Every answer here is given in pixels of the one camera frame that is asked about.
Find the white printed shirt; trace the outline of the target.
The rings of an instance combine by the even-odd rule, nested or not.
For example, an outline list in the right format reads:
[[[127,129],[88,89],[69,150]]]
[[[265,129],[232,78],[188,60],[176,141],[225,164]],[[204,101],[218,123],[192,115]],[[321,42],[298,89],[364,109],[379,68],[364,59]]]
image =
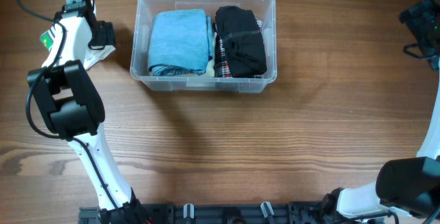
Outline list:
[[[56,25],[51,26],[49,30],[42,33],[39,37],[40,42],[50,52],[56,38]],[[112,45],[106,45],[102,50],[86,49],[85,59],[82,61],[86,70],[95,65],[98,61],[104,60],[116,48]]]

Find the blue jeans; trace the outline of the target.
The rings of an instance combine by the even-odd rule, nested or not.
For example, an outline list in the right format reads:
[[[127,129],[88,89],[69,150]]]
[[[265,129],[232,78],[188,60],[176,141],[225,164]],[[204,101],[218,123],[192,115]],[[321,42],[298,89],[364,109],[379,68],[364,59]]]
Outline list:
[[[212,19],[202,9],[159,13],[148,49],[152,76],[204,75],[214,56]]]

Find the cream cloth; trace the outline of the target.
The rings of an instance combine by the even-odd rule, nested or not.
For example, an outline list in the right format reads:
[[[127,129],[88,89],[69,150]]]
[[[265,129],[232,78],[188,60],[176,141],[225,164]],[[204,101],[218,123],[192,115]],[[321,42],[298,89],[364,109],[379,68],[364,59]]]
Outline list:
[[[197,74],[188,74],[188,77],[205,77],[205,78],[214,78],[215,76],[215,45],[216,45],[217,33],[214,32],[212,36],[212,49],[210,50],[210,59],[208,60],[208,64],[206,67],[206,71],[202,75]]]

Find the plaid shirt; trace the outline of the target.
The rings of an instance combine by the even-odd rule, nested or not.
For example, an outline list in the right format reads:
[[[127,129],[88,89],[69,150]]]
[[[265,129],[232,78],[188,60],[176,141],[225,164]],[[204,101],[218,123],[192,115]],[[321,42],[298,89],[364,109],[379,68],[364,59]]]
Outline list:
[[[214,47],[214,76],[215,78],[231,78],[232,74],[226,59],[225,49],[223,48],[223,41],[217,33],[217,23],[212,24],[215,35]]]

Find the black garment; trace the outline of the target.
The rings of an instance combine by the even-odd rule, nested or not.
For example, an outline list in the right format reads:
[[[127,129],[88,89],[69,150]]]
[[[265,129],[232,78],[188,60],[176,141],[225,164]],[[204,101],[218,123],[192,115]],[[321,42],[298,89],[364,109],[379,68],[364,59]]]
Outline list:
[[[232,78],[260,78],[267,71],[262,21],[235,5],[216,11],[217,33],[223,41]]]

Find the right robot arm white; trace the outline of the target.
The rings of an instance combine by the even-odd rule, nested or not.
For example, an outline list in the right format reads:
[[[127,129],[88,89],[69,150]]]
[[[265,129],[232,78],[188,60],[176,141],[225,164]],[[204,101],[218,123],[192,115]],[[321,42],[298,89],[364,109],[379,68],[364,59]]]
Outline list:
[[[439,71],[439,3],[421,0],[398,19],[416,43],[403,52]],[[408,215],[432,223],[439,219],[439,103],[435,102],[426,137],[415,157],[386,162],[373,183],[338,188],[318,204],[321,223],[371,223]]]

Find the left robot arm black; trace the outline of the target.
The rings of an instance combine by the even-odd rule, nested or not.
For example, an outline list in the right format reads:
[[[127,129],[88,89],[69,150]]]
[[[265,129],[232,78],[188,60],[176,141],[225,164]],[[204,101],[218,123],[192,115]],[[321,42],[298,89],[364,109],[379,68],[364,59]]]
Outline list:
[[[48,63],[30,71],[25,113],[32,128],[30,102],[35,101],[48,129],[36,132],[63,139],[79,156],[98,197],[101,223],[152,223],[111,154],[104,131],[105,108],[83,66],[88,51],[115,45],[110,22],[99,21],[95,0],[66,0],[50,21],[54,42]]]

